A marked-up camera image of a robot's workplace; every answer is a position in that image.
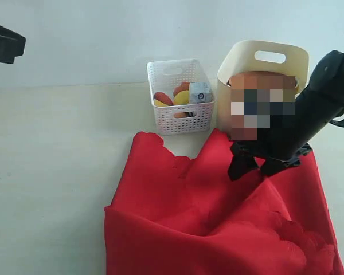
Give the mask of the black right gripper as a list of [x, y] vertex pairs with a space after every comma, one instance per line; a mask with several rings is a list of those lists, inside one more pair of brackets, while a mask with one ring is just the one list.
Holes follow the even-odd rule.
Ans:
[[312, 147], [306, 143], [293, 150], [282, 147], [281, 142], [271, 144], [260, 140], [237, 140], [230, 150], [233, 154], [228, 168], [231, 181], [240, 179], [250, 171], [259, 169], [255, 157], [264, 159], [260, 171], [265, 176], [273, 176], [284, 170], [300, 166], [300, 157], [312, 152]]

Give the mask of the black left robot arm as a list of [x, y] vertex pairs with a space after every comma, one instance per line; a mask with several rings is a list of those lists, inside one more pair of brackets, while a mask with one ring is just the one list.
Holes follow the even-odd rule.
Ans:
[[0, 25], [0, 63], [13, 64], [24, 54], [26, 38]]

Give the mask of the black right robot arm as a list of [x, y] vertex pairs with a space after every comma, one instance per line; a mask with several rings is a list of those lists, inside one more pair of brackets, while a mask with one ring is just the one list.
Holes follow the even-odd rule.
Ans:
[[300, 157], [312, 151], [308, 141], [326, 124], [344, 128], [344, 53], [333, 50], [315, 67], [308, 85], [295, 100], [295, 115], [278, 115], [255, 141], [235, 141], [228, 169], [231, 180], [260, 169], [273, 176], [300, 165]]

